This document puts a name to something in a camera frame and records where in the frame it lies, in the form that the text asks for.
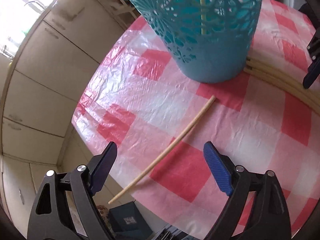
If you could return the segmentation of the dark blue box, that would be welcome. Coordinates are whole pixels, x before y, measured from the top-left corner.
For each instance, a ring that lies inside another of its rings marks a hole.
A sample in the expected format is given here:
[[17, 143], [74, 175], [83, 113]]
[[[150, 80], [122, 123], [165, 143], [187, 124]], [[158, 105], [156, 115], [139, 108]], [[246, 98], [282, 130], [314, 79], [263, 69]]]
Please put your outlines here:
[[153, 234], [134, 202], [110, 209], [108, 218], [116, 235], [133, 239], [148, 239]]

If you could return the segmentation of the red checkered plastic tablecloth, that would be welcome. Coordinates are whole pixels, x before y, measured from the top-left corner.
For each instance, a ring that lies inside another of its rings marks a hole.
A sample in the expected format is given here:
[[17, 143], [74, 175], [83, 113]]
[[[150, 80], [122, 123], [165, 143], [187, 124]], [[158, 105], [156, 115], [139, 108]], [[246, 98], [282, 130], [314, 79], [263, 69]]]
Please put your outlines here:
[[140, 17], [106, 55], [84, 90], [72, 123], [93, 155], [115, 142], [112, 178], [126, 187], [186, 128], [200, 122], [132, 191], [164, 221], [203, 238], [227, 196], [203, 156], [211, 141], [248, 171], [275, 172], [296, 234], [319, 200], [319, 115], [286, 92], [241, 72], [222, 83], [191, 80]]

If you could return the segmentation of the teal perforated plastic basket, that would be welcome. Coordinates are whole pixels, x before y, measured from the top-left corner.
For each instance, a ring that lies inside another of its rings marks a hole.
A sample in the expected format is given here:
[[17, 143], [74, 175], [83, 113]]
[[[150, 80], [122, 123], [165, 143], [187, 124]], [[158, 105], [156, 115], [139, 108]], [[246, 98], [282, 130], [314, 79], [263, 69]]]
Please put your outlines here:
[[161, 38], [181, 72], [202, 83], [236, 77], [245, 67], [263, 0], [129, 0]]

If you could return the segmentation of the yellow patterned slipper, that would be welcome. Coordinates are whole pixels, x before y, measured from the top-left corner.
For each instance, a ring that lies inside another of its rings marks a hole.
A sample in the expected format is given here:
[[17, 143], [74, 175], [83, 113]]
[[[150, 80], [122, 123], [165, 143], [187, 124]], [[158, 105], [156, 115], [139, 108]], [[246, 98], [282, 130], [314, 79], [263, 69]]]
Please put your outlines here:
[[109, 218], [108, 218], [109, 209], [104, 205], [98, 205], [97, 210], [99, 211], [100, 216], [102, 217], [104, 223], [107, 225], [107, 227], [109, 227], [110, 225]]

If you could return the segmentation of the wooden chopstick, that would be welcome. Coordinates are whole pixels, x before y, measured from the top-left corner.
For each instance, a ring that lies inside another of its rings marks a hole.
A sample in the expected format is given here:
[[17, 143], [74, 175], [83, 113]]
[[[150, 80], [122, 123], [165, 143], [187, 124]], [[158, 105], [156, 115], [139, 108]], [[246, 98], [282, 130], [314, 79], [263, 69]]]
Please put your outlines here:
[[146, 177], [156, 165], [158, 165], [161, 160], [163, 160], [181, 141], [182, 139], [199, 123], [201, 118], [205, 115], [205, 113], [210, 109], [211, 105], [216, 100], [216, 97], [212, 95], [210, 99], [205, 103], [205, 105], [201, 108], [199, 113], [191, 120], [191, 122], [186, 126], [186, 128], [157, 156], [155, 160], [151, 162], [151, 164], [144, 169], [131, 183], [129, 183], [125, 188], [123, 188], [118, 194], [116, 194], [108, 204], [112, 204], [120, 197], [122, 197], [125, 193], [132, 190], [144, 177]]
[[[252, 57], [247, 58], [247, 66], [251, 68], [256, 68], [260, 71], [269, 73], [274, 75], [278, 78], [281, 78], [285, 81], [295, 81], [296, 84], [300, 84], [303, 88], [303, 78], [306, 75], [301, 70], [298, 70], [296, 67], [289, 67], [289, 66], [282, 66], [281, 64], [271, 64], [266, 63], [261, 60], [254, 59]], [[314, 94], [315, 96], [319, 97], [319, 79], [310, 86], [309, 89], [304, 89], [304, 92], [309, 92], [310, 94]]]
[[201, 6], [201, 34], [206, 35], [206, 0], [200, 0], [200, 6]]
[[270, 84], [277, 85], [279, 88], [287, 91], [300, 100], [309, 100], [319, 105], [319, 90], [314, 91], [303, 88], [300, 81], [297, 81], [284, 71], [266, 63], [254, 59], [247, 59], [246, 64], [246, 70], [248, 70], [251, 75], [259, 77]]
[[296, 84], [295, 81], [285, 81], [269, 73], [260, 71], [256, 68], [251, 68], [249, 66], [244, 68], [247, 74], [255, 76], [266, 83], [278, 87], [279, 89], [288, 92], [295, 98], [299, 99], [301, 102], [309, 106], [315, 113], [319, 115], [319, 98], [316, 98], [309, 92], [304, 92], [300, 84]]

